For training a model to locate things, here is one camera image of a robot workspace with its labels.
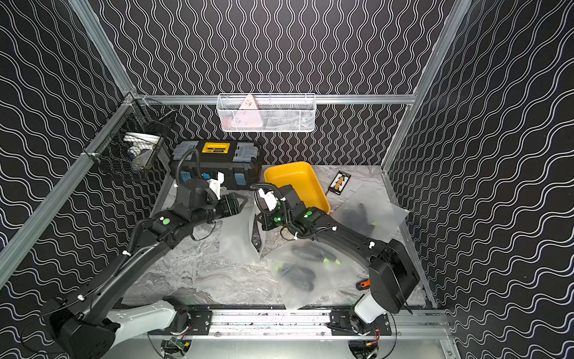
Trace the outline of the clear zip-top bag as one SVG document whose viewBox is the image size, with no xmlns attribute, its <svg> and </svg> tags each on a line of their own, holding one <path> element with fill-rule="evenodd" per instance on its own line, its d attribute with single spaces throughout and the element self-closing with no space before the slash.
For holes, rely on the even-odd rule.
<svg viewBox="0 0 574 359">
<path fill-rule="evenodd" d="M 331 217 L 372 239 L 388 241 L 409 211 L 391 203 L 384 190 L 363 185 Z"/>
<path fill-rule="evenodd" d="M 219 254 L 227 260 L 243 264 L 258 263 L 265 247 L 266 234 L 259 223 L 259 231 L 262 237 L 262 249 L 258 254 L 251 244 L 252 225 L 259 210 L 253 199 L 249 199 L 245 208 L 238 215 L 222 220 L 221 233 L 219 236 Z"/>
<path fill-rule="evenodd" d="M 287 310 L 310 305 L 364 274 L 349 256 L 309 239 L 288 242 L 265 259 Z"/>
</svg>

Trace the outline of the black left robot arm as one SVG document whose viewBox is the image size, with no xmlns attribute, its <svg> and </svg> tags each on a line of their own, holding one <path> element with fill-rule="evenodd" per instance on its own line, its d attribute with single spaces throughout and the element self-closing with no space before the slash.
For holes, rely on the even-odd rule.
<svg viewBox="0 0 574 359">
<path fill-rule="evenodd" d="M 238 215 L 248 198 L 215 194 L 204 179 L 179 184 L 173 206 L 136 224 L 128 248 L 90 282 L 42 309 L 52 339 L 71 358 L 101 358 L 114 346 L 154 330 L 188 327 L 188 309 L 175 299 L 115 309 L 124 293 L 194 228 Z"/>
</svg>

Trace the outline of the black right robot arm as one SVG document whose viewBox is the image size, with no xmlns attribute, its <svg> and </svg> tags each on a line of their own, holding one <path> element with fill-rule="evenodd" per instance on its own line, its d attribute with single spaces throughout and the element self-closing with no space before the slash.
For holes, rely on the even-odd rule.
<svg viewBox="0 0 574 359">
<path fill-rule="evenodd" d="M 341 331 L 370 334 L 377 318 L 408 307 L 420 276 L 402 243 L 378 241 L 346 227 L 324 210 L 306 206 L 291 185 L 278 188 L 263 182 L 251 189 L 263 230 L 278 228 L 293 236 L 277 273 L 295 288 L 307 293 L 316 289 L 320 279 L 311 265 L 334 264 L 338 254 L 367 271 L 368 292 L 350 309 Z"/>
</svg>

